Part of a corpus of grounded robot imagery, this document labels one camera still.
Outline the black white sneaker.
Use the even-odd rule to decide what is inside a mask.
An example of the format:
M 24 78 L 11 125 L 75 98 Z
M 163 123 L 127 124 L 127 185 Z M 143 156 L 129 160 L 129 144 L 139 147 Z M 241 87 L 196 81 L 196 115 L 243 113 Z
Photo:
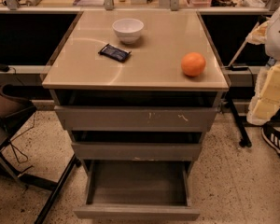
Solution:
M 265 124 L 262 126 L 261 134 L 263 139 L 272 147 L 280 156 L 280 131 L 273 126 Z

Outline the grey drawer cabinet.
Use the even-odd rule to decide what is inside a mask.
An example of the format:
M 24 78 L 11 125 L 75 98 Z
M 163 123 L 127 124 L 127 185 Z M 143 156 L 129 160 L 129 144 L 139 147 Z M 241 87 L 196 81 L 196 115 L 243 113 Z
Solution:
M 118 19 L 136 18 L 144 30 L 121 63 L 100 55 L 107 43 L 119 46 L 112 30 Z M 185 75 L 182 58 L 198 52 L 206 67 Z M 227 90 L 207 32 L 194 11 L 88 10 L 49 68 L 43 85 L 56 106 L 214 108 Z M 200 144 L 208 132 L 68 131 L 73 143 Z

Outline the black power adapter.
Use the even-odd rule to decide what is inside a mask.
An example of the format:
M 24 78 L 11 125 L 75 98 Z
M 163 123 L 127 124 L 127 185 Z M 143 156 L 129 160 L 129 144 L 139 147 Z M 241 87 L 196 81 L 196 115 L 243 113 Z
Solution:
M 0 72 L 8 72 L 9 71 L 9 66 L 6 64 L 0 63 Z
M 245 71 L 248 68 L 249 67 L 245 63 L 233 63 L 230 66 L 230 70 L 232 70 L 232 71 Z

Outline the orange fruit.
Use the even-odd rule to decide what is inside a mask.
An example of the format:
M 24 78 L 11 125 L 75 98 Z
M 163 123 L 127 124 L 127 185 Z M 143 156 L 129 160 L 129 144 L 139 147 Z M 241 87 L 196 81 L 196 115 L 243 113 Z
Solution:
M 200 75 L 206 67 L 206 60 L 201 53 L 190 52 L 181 60 L 181 69 L 189 77 Z

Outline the grey bottom drawer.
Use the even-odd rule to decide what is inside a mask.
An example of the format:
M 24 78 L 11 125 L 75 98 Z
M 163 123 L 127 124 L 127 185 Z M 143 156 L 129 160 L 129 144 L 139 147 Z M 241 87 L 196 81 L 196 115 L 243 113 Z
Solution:
M 196 219 L 181 161 L 92 161 L 86 198 L 75 210 L 87 219 Z

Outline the black power adapter left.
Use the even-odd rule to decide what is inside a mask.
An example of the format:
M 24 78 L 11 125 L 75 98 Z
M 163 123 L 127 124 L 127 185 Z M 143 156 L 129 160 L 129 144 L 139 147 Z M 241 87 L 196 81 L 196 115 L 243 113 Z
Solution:
M 6 64 L 0 63 L 0 72 L 8 72 L 9 71 L 9 66 Z

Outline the grey top drawer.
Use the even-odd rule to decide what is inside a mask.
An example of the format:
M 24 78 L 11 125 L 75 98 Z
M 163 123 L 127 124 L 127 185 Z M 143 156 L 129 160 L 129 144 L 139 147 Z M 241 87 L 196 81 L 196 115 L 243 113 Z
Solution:
M 214 108 L 169 107 L 55 107 L 67 131 L 206 132 L 215 119 Z

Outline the dark chair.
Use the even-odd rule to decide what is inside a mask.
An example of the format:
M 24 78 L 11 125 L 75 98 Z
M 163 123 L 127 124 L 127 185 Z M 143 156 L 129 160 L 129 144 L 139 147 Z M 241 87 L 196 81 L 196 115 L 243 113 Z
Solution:
M 13 96 L 9 93 L 11 90 L 11 85 L 0 86 L 0 176 L 14 179 L 24 189 L 32 185 L 50 191 L 50 196 L 35 221 L 35 224 L 43 224 L 67 177 L 74 165 L 79 164 L 79 160 L 73 155 L 57 182 L 26 174 L 12 166 L 2 154 L 2 150 L 12 145 L 12 137 L 36 112 L 36 106 L 27 98 Z

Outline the white bowl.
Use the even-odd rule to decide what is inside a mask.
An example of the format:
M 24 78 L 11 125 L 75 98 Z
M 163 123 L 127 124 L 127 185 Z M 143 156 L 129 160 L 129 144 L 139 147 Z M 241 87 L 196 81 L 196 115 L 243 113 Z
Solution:
M 120 19 L 114 21 L 112 29 L 117 38 L 124 44 L 136 42 L 144 28 L 144 24 L 138 19 Z

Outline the grey drawer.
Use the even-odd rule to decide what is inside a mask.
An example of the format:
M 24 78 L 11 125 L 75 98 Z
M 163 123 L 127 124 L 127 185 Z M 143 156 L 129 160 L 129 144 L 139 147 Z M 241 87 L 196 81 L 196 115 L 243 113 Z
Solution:
M 169 107 L 55 107 L 67 131 L 206 132 L 215 119 L 214 108 Z
M 82 160 L 113 161 L 196 161 L 200 144 L 172 143 L 73 143 L 72 149 Z
M 92 161 L 86 198 L 75 210 L 87 219 L 196 219 L 181 161 Z

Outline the blue snack packet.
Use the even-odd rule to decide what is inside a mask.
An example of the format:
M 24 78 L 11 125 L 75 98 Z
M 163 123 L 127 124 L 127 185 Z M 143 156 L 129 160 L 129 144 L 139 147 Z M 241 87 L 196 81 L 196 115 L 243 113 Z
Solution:
M 121 63 L 124 63 L 131 54 L 129 51 L 119 49 L 110 44 L 106 44 L 98 51 L 98 53 Z

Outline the grey middle drawer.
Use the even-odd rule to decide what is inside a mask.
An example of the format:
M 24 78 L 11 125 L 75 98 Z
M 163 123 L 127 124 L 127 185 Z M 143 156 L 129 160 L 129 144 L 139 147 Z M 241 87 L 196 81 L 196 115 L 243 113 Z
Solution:
M 82 160 L 113 161 L 196 161 L 200 144 L 172 143 L 73 143 L 72 149 Z

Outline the white pole stand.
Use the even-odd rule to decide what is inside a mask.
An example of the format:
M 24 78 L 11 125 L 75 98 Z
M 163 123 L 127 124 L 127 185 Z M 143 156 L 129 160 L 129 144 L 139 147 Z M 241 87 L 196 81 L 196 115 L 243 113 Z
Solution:
M 245 116 L 240 116 L 234 104 L 236 99 L 247 100 L 254 94 L 256 76 L 262 66 L 266 64 L 269 57 L 264 52 L 263 45 L 251 45 L 246 42 L 246 36 L 266 21 L 263 15 L 241 15 L 232 21 L 233 30 L 229 38 L 229 57 L 224 59 L 224 68 L 231 79 L 231 89 L 227 92 L 225 99 L 234 117 L 236 125 L 242 136 L 239 145 L 241 147 L 252 147 L 250 138 L 245 130 L 247 122 Z M 232 71 L 233 63 L 245 63 L 249 68 L 245 71 Z

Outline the black power adapter right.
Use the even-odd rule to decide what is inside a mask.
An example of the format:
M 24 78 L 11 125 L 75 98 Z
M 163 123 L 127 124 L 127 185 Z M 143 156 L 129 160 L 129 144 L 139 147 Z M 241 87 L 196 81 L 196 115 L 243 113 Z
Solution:
M 232 71 L 245 71 L 248 68 L 249 67 L 245 63 L 233 63 L 230 66 L 230 70 L 232 70 Z

